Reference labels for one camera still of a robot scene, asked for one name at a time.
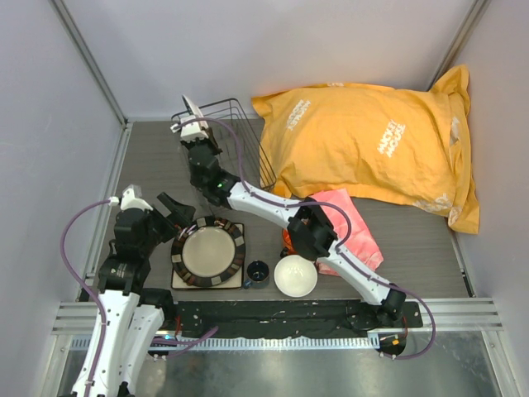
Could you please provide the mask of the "green rimmed white plate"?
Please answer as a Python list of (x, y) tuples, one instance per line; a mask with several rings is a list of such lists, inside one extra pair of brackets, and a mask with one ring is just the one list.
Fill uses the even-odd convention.
[(183, 104), (186, 107), (189, 116), (186, 118), (187, 121), (197, 122), (201, 128), (207, 128), (207, 122), (204, 121), (204, 115), (200, 107), (196, 105), (187, 95), (182, 96)]

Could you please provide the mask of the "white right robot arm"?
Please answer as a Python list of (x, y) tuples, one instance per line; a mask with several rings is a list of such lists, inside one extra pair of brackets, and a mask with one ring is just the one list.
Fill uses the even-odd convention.
[(374, 319), (380, 325), (390, 327), (402, 318), (407, 294), (353, 254), (324, 212), (329, 208), (350, 227), (350, 220), (341, 208), (312, 198), (302, 201), (280, 198), (245, 182), (241, 175), (229, 173), (219, 164), (218, 149), (211, 135), (196, 122), (185, 127), (172, 126), (171, 131), (188, 151), (191, 185), (209, 203), (251, 213), (287, 230), (297, 255), (308, 261), (320, 261), (336, 271), (373, 306)]

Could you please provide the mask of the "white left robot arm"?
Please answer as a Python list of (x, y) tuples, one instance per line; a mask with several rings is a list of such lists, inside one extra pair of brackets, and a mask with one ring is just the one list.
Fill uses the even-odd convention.
[(175, 322), (170, 291), (147, 288), (145, 281), (155, 248), (190, 226), (196, 209), (175, 201), (167, 193), (159, 194), (157, 199), (169, 210), (168, 215), (147, 203), (135, 185), (127, 187), (119, 197), (88, 206), (119, 208), (114, 238), (99, 270), (96, 289), (86, 284), (66, 255), (66, 237), (74, 221), (69, 220), (62, 231), (62, 261), (97, 307), (85, 360), (70, 391), (72, 396), (133, 396), (141, 362), (156, 332)]

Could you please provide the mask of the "dark blue mug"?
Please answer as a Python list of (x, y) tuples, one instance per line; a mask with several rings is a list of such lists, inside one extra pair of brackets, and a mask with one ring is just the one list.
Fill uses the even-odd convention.
[(269, 266), (263, 261), (252, 261), (246, 267), (246, 280), (244, 289), (262, 289), (269, 284)]

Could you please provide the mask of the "orange glass mug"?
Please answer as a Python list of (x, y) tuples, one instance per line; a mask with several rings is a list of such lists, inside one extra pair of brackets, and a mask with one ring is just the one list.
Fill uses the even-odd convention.
[(282, 239), (283, 239), (283, 249), (280, 252), (280, 257), (284, 258), (285, 256), (295, 255), (296, 251), (293, 248), (291, 237), (286, 229), (282, 231)]

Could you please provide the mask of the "white bowl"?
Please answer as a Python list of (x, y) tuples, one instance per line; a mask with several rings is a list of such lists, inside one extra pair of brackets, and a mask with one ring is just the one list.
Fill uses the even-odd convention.
[(291, 298), (309, 295), (317, 285), (315, 265), (301, 256), (282, 258), (274, 268), (274, 282), (279, 291)]

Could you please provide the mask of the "pink patterned cloth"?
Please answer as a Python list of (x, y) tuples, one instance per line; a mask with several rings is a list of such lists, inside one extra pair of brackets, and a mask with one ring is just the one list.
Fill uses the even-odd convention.
[[(346, 248), (367, 267), (376, 271), (384, 261), (382, 252), (347, 191), (345, 189), (321, 191), (310, 197), (318, 202), (334, 204), (345, 211), (351, 223), (350, 236), (345, 243)], [(343, 239), (348, 231), (345, 218), (332, 208), (324, 206), (322, 209), (335, 228), (339, 240)], [(316, 264), (319, 274), (339, 276), (328, 265), (324, 265), (320, 261), (317, 261)]]

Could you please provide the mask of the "yellow Mickey Mouse pillow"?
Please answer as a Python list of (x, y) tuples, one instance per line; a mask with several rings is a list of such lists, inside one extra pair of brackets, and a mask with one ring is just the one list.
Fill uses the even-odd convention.
[(276, 195), (344, 189), (442, 216), (456, 232), (478, 233), (467, 67), (449, 69), (427, 91), (316, 84), (251, 103), (264, 120), (260, 145)]

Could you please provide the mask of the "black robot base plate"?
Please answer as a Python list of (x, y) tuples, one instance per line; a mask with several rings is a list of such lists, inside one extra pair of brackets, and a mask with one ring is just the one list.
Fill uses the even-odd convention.
[(381, 320), (377, 309), (352, 300), (187, 301), (175, 305), (173, 324), (182, 337), (217, 328), (217, 338), (365, 337), (376, 328), (421, 328), (420, 309), (406, 302), (403, 316)]

